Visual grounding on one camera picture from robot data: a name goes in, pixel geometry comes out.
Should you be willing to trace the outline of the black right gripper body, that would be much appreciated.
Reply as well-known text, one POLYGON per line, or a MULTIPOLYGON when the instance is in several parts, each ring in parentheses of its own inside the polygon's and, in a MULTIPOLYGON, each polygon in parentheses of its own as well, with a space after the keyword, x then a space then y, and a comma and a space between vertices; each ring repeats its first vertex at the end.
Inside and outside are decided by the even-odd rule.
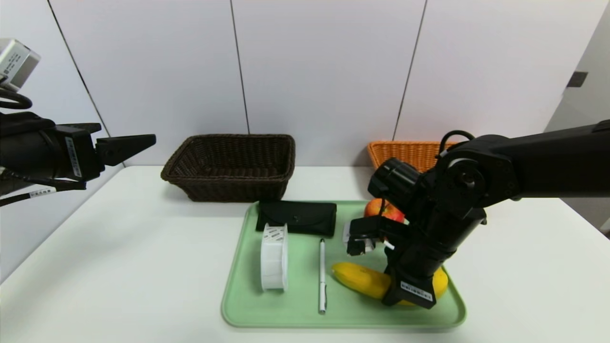
POLYGON ((401 301, 425 309, 437 303, 433 276, 442 264, 456 252, 456 244, 436 241, 384 241, 390 286, 381 302, 386 306, 401 301))

